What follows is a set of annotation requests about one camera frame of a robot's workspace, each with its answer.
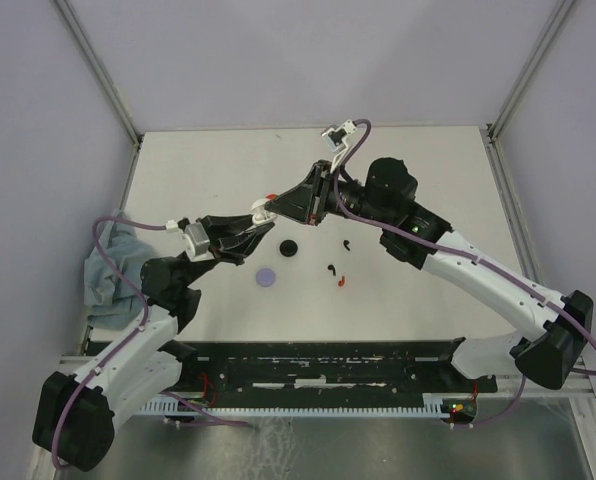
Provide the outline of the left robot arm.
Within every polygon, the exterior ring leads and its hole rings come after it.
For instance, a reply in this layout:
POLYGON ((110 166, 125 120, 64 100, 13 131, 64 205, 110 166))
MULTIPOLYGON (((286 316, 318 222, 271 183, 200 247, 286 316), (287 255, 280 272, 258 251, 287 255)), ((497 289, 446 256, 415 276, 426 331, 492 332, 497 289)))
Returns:
POLYGON ((181 237, 184 250, 141 266, 140 282, 129 286, 142 304, 141 317, 74 372, 55 371, 42 385, 32 441, 50 454, 56 470, 92 470, 148 401, 172 386, 187 390, 197 383, 197 354, 176 339, 202 297, 191 285, 221 263, 243 264, 276 218, 254 208, 247 215, 161 225, 181 237))

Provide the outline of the purple earbud charging case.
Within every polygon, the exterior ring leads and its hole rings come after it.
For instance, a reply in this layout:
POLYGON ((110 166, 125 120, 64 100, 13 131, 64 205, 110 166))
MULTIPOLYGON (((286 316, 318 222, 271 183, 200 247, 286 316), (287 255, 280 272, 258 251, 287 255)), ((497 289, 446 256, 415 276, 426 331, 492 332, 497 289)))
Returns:
POLYGON ((263 288, 271 287, 276 282, 276 279, 276 273, 271 268, 261 268, 255 275, 256 283, 263 288))

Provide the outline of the white earbud charging case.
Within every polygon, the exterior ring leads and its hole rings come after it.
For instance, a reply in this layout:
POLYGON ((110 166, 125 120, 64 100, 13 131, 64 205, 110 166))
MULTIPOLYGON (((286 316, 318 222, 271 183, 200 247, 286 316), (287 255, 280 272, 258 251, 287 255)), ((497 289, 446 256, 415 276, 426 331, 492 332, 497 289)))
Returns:
POLYGON ((256 226, 272 223, 277 215, 266 208, 267 198, 256 200, 251 206, 252 223, 256 226))

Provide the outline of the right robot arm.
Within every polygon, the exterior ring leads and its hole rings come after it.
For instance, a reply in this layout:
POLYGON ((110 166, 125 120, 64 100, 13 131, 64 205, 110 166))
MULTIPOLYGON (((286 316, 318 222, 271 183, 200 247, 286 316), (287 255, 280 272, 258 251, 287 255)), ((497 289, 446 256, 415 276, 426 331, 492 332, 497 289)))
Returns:
POLYGON ((579 290, 564 295, 494 261, 418 204, 417 187, 404 162, 395 158, 373 161, 363 184, 336 179, 329 162, 321 160, 265 208, 304 225, 317 226, 333 214, 376 226, 393 258, 448 281, 513 327, 506 335, 457 339, 449 359, 436 368, 445 389, 459 391, 472 379, 514 373, 560 389, 590 342, 592 299, 579 290))

